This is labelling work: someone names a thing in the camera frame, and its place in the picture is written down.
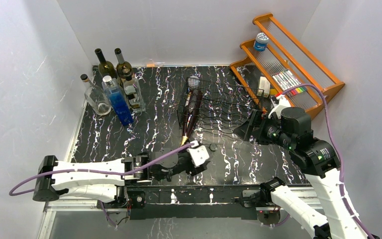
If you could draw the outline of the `blue clear glass bottle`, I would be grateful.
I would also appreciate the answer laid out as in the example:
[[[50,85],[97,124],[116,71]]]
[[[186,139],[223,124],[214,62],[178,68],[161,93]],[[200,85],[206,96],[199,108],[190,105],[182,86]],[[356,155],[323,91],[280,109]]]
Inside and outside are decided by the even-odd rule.
[[[117,80],[110,75],[106,75],[102,79],[102,87],[121,124],[123,126],[132,124],[133,118],[129,106],[124,99]]]

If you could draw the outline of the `clear bottle white gold label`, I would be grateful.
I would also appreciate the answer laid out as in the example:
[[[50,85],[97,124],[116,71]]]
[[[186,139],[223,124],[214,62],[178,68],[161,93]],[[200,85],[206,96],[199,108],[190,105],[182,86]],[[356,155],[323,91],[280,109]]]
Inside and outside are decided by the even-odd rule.
[[[87,74],[81,74],[80,79],[87,87],[85,91],[85,99],[94,112],[99,116],[109,114],[112,108],[104,90],[95,85]]]

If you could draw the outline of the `dark green white-label wine bottle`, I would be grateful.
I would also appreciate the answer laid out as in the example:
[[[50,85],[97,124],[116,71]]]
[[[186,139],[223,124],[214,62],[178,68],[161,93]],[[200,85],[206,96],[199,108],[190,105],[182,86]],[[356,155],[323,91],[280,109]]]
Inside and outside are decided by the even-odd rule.
[[[113,79],[117,78],[117,73],[114,68],[114,65],[110,62],[107,61],[106,58],[103,55],[103,52],[100,48],[95,49],[95,54],[99,60],[99,65],[98,65],[98,71],[101,75],[101,77],[105,76],[110,76]]]

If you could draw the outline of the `green silver-foil wine bottle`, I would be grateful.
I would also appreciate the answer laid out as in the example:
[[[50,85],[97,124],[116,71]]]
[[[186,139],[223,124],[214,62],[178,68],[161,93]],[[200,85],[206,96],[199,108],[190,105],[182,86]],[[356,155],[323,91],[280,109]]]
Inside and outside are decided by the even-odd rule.
[[[122,55],[122,51],[120,48],[115,48],[114,50],[116,58],[118,60],[118,64],[116,66],[116,71],[118,76],[121,79],[126,79],[127,77],[132,77],[133,76],[133,69],[131,64],[126,61]]]

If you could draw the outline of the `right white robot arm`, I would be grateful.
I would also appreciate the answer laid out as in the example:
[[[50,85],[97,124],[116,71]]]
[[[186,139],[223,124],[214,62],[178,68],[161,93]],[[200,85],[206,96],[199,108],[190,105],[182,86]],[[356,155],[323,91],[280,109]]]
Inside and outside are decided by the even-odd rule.
[[[253,138],[260,145],[278,145],[286,149],[313,187],[323,209],[317,212],[298,197],[278,177],[262,183],[260,190],[244,192],[242,204],[254,207],[264,204],[287,211],[313,239],[373,239],[374,234],[362,224],[353,209],[342,179],[343,164],[335,148],[314,137],[311,117],[304,109],[286,107],[280,114],[254,110],[235,128],[242,140]]]

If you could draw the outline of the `clear bottle black gold label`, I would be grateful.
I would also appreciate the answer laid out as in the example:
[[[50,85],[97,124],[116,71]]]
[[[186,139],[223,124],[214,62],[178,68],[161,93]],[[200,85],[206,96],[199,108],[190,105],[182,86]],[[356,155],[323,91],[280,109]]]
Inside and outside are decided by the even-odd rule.
[[[128,99],[129,106],[134,113],[145,111],[145,103],[141,94],[141,89],[137,78],[126,76],[123,83],[124,91]]]

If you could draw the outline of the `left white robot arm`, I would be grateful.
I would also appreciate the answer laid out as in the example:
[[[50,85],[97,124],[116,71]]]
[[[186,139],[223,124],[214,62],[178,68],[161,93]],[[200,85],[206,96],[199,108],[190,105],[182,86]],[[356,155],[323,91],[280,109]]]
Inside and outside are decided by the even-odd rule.
[[[212,155],[208,145],[197,141],[182,150],[162,149],[105,162],[69,163],[48,155],[39,166],[33,200],[51,202],[60,197],[81,197],[123,207],[128,203],[129,185],[170,182],[182,172],[195,176],[207,169]]]

